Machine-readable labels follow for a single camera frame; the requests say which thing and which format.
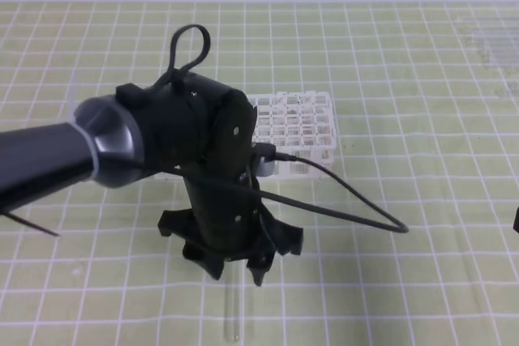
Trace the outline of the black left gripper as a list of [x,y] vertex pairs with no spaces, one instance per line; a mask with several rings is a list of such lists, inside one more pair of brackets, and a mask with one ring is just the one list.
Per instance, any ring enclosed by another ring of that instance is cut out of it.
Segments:
[[250,159],[239,166],[204,161],[165,166],[182,172],[190,207],[164,211],[158,223],[162,236],[184,240],[184,259],[219,280],[225,261],[247,260],[260,287],[276,254],[300,255],[303,230],[276,219],[263,204],[259,177],[272,162]]

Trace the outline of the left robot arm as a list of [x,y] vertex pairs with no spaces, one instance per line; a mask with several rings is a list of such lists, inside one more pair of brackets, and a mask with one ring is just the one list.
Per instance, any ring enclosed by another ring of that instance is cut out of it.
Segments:
[[190,207],[164,211],[162,236],[219,279],[243,260],[261,284],[276,255],[300,254],[303,230],[274,218],[258,176],[274,149],[253,143],[257,110],[238,89],[189,74],[161,90],[125,84],[81,103],[69,122],[1,135],[1,213],[83,180],[119,188],[179,169]]

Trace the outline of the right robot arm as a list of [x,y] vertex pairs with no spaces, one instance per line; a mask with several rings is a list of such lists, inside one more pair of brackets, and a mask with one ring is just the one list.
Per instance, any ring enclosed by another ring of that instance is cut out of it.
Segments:
[[516,210],[516,215],[515,215],[515,218],[514,218],[514,221],[513,221],[513,230],[516,233],[519,233],[519,207]]

